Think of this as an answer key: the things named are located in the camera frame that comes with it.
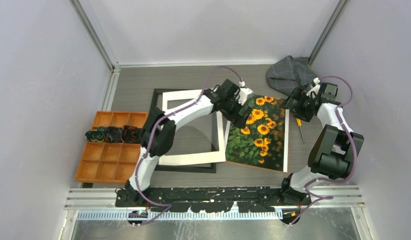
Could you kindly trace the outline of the yellow handled screwdriver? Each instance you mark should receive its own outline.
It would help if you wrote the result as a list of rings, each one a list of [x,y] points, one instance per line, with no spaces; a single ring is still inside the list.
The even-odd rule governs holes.
[[[304,133],[303,133],[303,130],[302,130],[302,125],[303,125],[302,121],[299,118],[296,118],[295,120],[296,120],[296,124],[298,126],[298,129],[299,129],[299,133],[300,133],[302,143],[304,144],[305,143],[305,138],[304,138]]]

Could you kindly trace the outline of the sunflower photo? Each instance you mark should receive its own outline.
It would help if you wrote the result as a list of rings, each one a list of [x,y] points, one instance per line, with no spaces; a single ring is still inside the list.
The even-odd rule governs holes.
[[[245,128],[229,128],[226,161],[288,172],[289,111],[280,97],[253,95]]]

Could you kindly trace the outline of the white mat board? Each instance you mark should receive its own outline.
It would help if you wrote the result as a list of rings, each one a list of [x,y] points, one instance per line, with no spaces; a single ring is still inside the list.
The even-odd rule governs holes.
[[[223,120],[220,111],[212,112],[212,103],[205,96],[201,96],[200,93],[201,90],[199,89],[165,92],[162,94],[162,110],[166,114],[174,114],[169,119],[175,121],[177,129],[200,117],[212,115],[211,146],[215,150],[178,155],[165,154],[159,158],[159,166],[193,166],[226,161],[226,146],[231,123],[228,120]]]

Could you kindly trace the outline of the black picture frame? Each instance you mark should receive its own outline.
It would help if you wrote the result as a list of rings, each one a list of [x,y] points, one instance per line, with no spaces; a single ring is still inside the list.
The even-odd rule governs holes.
[[[153,90],[151,104],[150,104],[150,111],[157,107],[158,97],[163,93],[168,92],[180,92],[180,91],[188,91],[188,89],[176,89],[176,88],[155,88]],[[193,166],[193,165],[159,165],[157,164],[155,167],[156,171],[166,171],[166,172],[185,172],[185,173],[207,173],[207,174],[215,174],[217,172],[217,163],[213,162],[210,166]]]

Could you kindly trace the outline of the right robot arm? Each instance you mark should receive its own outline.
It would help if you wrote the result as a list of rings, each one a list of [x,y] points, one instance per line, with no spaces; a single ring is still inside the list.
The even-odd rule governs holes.
[[[281,104],[299,120],[309,122],[316,116],[322,124],[306,167],[291,173],[281,183],[279,200],[285,205],[303,201],[308,191],[323,181],[344,183],[356,166],[364,137],[346,123],[337,94],[337,85],[316,79],[310,90],[296,87]]]

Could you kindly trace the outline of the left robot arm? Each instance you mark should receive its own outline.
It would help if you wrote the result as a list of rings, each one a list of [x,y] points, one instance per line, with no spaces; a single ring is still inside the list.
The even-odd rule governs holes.
[[[150,111],[141,129],[140,154],[133,174],[125,183],[127,200],[135,207],[146,203],[145,190],[150,187],[156,165],[173,146],[175,133],[187,123],[214,112],[220,112],[235,127],[243,129],[251,108],[248,100],[253,90],[245,83],[226,79],[214,88],[202,89],[192,100],[163,111]]]

